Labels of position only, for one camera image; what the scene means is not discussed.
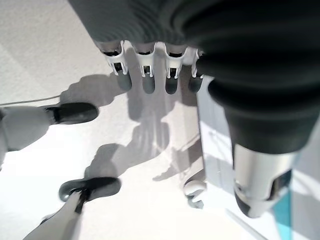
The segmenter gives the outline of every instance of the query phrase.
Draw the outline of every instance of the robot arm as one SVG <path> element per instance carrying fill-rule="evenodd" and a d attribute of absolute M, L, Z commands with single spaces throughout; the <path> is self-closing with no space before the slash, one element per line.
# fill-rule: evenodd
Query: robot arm
<path fill-rule="evenodd" d="M 320 2 L 69 2 L 102 52 L 102 43 L 122 40 L 202 50 L 197 73 L 215 77 L 208 91 L 228 122 L 240 209 L 256 218 L 284 195 L 320 111 Z M 170 84 L 179 75 L 175 58 L 183 53 L 168 53 L 175 64 L 167 64 Z"/>

